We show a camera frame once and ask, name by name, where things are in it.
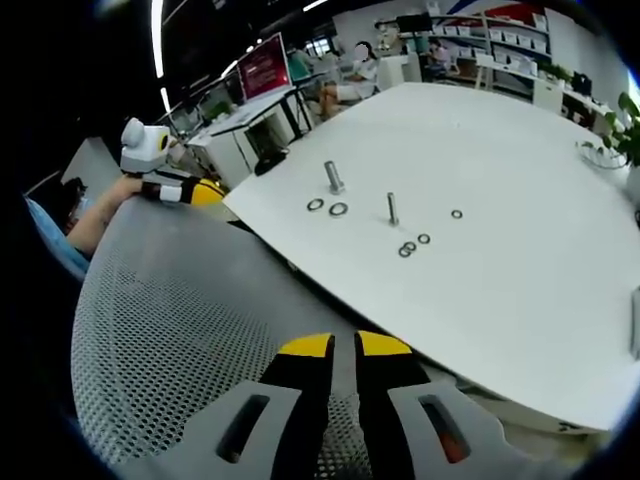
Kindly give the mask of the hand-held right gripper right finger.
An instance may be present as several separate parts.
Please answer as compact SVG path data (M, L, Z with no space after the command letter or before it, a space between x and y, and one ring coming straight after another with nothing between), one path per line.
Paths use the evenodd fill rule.
M557 479L560 465L510 445L503 425L404 342L354 336L359 424L377 479Z

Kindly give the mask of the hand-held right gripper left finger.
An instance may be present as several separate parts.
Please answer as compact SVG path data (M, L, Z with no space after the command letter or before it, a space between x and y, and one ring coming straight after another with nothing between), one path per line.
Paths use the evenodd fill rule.
M311 479L328 424L335 338L284 344L257 381L194 414L181 440L121 464L121 479Z

